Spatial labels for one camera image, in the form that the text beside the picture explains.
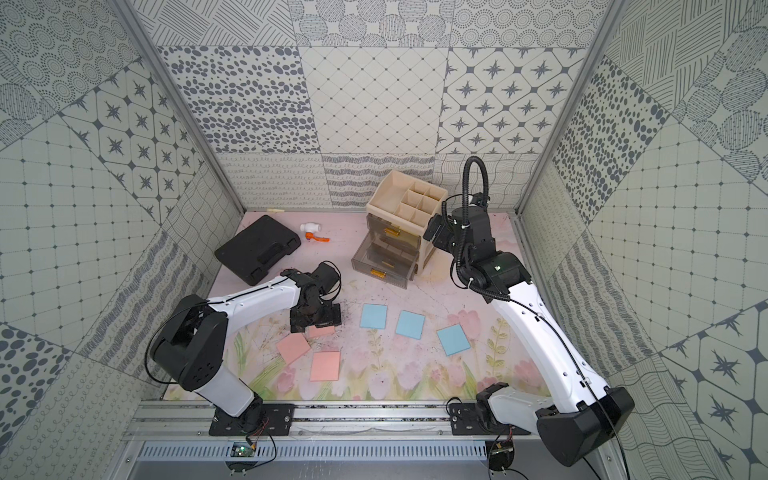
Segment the pink sticky note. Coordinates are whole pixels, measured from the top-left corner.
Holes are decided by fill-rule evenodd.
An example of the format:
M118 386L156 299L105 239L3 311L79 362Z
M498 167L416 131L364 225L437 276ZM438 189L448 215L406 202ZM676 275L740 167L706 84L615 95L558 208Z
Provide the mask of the pink sticky note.
M314 353L310 369L310 381L337 381L340 375L340 363L340 351L321 351Z
M286 365L291 365L311 350L303 333L290 333L278 341L276 347Z
M326 327L310 326L307 329L307 336L310 339L330 336L330 335L333 335L334 333L335 333L335 327L334 326L326 326Z

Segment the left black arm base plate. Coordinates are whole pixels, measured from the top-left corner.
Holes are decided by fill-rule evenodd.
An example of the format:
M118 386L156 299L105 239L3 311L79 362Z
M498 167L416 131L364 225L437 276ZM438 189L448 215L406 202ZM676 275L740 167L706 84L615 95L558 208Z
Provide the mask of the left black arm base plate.
M216 407L208 434L214 437L288 436L295 410L296 405L290 403L254 404L239 417L233 417Z

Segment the beige drawer organizer cabinet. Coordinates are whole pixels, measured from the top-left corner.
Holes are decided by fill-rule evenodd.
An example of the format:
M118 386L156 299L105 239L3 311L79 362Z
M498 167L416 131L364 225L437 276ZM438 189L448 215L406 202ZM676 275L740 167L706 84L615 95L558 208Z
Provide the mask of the beige drawer organizer cabinet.
M417 274L422 274L434 252L434 246L423 239L423 234L447 197L443 187L392 170L380 182L365 209L367 214L387 220L419 238L420 246L415 251Z

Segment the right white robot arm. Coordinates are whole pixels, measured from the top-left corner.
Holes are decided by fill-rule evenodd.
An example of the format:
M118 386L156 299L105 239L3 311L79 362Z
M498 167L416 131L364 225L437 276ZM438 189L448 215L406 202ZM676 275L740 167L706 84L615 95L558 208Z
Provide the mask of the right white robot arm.
M524 400L509 386L478 396L493 422L534 429L550 454L572 466L615 438L634 410L624 387L611 387L588 362L548 311L531 275L510 252L496 247L486 211L472 206L434 215L424 240L453 257L461 286L480 295L509 324L550 392L549 406Z

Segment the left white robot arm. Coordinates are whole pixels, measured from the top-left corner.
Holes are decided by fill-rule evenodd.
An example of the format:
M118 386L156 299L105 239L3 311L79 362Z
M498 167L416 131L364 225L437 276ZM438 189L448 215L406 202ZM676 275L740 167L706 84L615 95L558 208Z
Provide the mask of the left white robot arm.
M341 274L328 261L311 273L285 269L261 285L203 299L193 294L177 304L150 340L145 358L154 361L182 389L212 403L233 419L256 419L263 400L223 365L226 342L249 325L279 311L289 312L292 334L309 327L341 324L336 302Z

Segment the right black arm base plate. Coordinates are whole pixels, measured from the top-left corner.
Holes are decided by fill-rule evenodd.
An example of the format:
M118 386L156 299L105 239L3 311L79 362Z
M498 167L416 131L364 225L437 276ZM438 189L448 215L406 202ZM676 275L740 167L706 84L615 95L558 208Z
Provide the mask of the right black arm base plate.
M530 435L528 430L514 425L493 424L490 420L483 420L480 415L480 409L474 402L450 402L446 405L446 412L454 436Z

